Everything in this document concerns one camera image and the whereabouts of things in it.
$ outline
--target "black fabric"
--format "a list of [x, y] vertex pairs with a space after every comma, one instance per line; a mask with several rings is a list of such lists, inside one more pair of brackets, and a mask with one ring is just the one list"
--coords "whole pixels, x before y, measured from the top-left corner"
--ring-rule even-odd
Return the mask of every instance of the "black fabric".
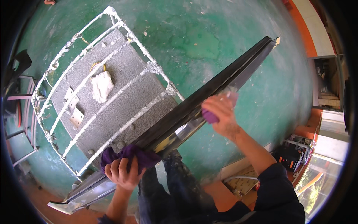
[[[255, 213], [240, 222], [237, 221], [250, 212], [244, 203], [239, 201], [230, 210], [217, 212], [213, 199], [181, 160], [171, 158], [164, 161], [164, 166], [170, 195], [159, 184], [155, 168], [147, 170], [149, 172], [139, 184], [141, 223], [305, 223], [304, 208], [280, 163], [271, 165], [259, 175]], [[111, 222], [103, 217], [100, 223]]]

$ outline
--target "dark sleeve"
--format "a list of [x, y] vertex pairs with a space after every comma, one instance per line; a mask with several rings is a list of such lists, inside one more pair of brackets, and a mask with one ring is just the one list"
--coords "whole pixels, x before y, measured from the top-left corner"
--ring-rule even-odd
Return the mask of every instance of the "dark sleeve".
[[102, 216], [102, 218], [98, 218], [98, 224], [114, 224], [112, 220], [110, 220], [106, 215]]
[[300, 218], [305, 217], [304, 208], [298, 201], [282, 164], [272, 164], [258, 176], [258, 179], [260, 188], [257, 191], [255, 211], [279, 211]]

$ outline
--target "gray textured board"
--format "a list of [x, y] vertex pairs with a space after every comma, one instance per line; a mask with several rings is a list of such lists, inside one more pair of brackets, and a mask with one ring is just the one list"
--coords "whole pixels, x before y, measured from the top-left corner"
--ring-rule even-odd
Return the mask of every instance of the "gray textured board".
[[[121, 38], [114, 45], [111, 45], [111, 41], [119, 37]], [[94, 63], [101, 62], [125, 41], [127, 41], [127, 39], [116, 29], [101, 42], [97, 43], [91, 51], [73, 66], [73, 70], [67, 74], [67, 79], [64, 79], [59, 84], [56, 89], [56, 94], [52, 97], [52, 102], [57, 113], [59, 113], [64, 105], [63, 99], [68, 88], [71, 87], [75, 90], [89, 74], [90, 68]], [[102, 47], [102, 42], [107, 43], [105, 48]], [[108, 95], [107, 100], [115, 95], [127, 82], [143, 71], [144, 68], [145, 62], [131, 45], [128, 45], [121, 52], [117, 53], [106, 63], [106, 70], [111, 74], [112, 82], [114, 83], [114, 88]], [[165, 88], [155, 74], [146, 73], [140, 80], [136, 81], [125, 92], [118, 96], [105, 111], [97, 116], [78, 139], [77, 147], [90, 158], [91, 155], [88, 153], [90, 149], [97, 151], [120, 127], [164, 90]], [[61, 122], [71, 138], [75, 137], [78, 131], [103, 105], [92, 98], [91, 80], [87, 81], [85, 87], [79, 91], [77, 96], [80, 100], [76, 107], [84, 114], [83, 121], [78, 129], [73, 127], [73, 124], [69, 120], [69, 114], [64, 113], [61, 117]], [[116, 152], [119, 152], [117, 148], [118, 142], [123, 141], [126, 144], [130, 144], [175, 106], [177, 106], [177, 103], [173, 97], [167, 96], [165, 100], [158, 102], [134, 123], [134, 130], [127, 128], [113, 141], [111, 146]], [[99, 167], [100, 158], [101, 156], [98, 156], [92, 164]]]

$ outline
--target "white cloth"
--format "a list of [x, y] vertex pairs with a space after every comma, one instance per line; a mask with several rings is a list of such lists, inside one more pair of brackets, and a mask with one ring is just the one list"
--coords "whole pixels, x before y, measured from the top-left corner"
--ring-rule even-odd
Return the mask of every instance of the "white cloth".
[[92, 97], [99, 103], [104, 103], [107, 100], [108, 94], [112, 91], [114, 84], [111, 80], [111, 75], [108, 71], [98, 74], [92, 78]]

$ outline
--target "white wall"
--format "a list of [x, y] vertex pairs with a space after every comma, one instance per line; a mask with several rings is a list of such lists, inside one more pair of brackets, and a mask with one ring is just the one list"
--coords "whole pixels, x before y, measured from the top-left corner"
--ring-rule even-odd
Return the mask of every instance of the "white wall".
[[323, 111], [314, 153], [344, 162], [349, 144], [342, 112]]
[[292, 0], [311, 34], [317, 56], [334, 55], [331, 41], [321, 18], [309, 0]]

